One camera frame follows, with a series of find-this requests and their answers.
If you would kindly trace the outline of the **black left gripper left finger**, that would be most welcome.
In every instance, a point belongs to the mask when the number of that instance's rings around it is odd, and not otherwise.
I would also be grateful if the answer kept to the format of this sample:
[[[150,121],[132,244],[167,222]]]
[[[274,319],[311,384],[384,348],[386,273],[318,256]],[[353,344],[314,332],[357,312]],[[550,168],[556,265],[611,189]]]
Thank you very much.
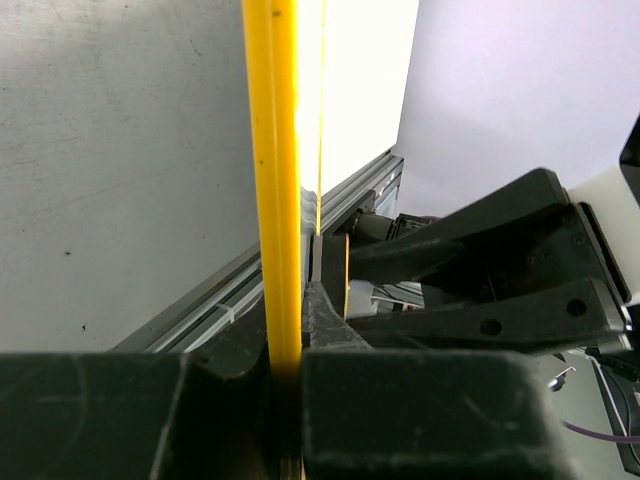
[[[190,353],[5,354],[5,479],[264,479],[254,309]]]

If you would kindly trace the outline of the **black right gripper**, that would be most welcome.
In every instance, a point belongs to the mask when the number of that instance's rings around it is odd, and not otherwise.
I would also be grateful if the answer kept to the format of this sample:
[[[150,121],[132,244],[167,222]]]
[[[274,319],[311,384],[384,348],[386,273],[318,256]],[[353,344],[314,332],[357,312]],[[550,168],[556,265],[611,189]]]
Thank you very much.
[[[631,350],[626,283],[591,208],[573,204],[554,172],[534,169],[413,237],[427,243],[420,283],[479,290],[487,303],[348,319],[370,344]]]

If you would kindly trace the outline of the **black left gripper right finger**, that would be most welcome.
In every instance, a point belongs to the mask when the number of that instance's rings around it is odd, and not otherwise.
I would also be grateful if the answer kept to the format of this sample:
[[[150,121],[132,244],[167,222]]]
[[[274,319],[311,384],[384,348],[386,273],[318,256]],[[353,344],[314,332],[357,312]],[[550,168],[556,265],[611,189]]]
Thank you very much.
[[[576,479],[547,391],[521,355],[377,350],[304,291],[302,446],[310,479]]]

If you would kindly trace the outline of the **yellow framed whiteboard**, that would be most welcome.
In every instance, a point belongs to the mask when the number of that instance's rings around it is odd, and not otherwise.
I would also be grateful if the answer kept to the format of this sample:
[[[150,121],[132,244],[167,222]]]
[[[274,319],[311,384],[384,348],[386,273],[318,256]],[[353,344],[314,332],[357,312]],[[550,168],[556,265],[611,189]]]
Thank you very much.
[[[324,1],[242,4],[260,242],[285,225],[304,191],[321,198],[326,7]],[[281,479],[301,479],[302,301],[289,319],[270,317],[272,436]]]

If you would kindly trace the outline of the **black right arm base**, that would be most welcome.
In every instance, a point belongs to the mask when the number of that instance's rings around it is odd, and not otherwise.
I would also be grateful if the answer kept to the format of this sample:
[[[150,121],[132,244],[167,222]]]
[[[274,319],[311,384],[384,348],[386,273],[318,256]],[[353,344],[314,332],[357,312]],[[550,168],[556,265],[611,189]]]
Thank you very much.
[[[381,202],[369,190],[342,225],[350,242],[348,319],[407,313],[424,307],[419,278],[427,270],[427,243],[413,234],[440,220],[400,213],[390,217],[393,194]]]

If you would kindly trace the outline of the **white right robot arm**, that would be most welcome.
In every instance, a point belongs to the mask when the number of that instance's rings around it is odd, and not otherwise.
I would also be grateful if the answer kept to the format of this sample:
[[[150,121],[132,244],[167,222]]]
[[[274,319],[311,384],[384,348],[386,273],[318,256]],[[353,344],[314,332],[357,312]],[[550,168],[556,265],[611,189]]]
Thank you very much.
[[[444,218],[356,210],[314,240],[302,447],[311,479],[574,479],[531,358],[590,362],[639,470],[639,133],[573,190],[534,169]]]

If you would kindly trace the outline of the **aluminium extrusion frame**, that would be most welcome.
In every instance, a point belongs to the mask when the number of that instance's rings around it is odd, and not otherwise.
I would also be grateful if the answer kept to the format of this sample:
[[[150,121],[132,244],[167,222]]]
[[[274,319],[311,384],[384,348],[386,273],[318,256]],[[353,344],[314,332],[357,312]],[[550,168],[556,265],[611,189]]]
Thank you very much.
[[[263,298],[270,317],[291,318],[300,307],[309,278],[313,239],[338,228],[359,208],[392,203],[404,159],[387,150],[331,188],[321,198],[304,191],[302,203],[261,242],[213,274],[161,314],[138,328],[113,350],[127,353],[189,352],[240,320]]]

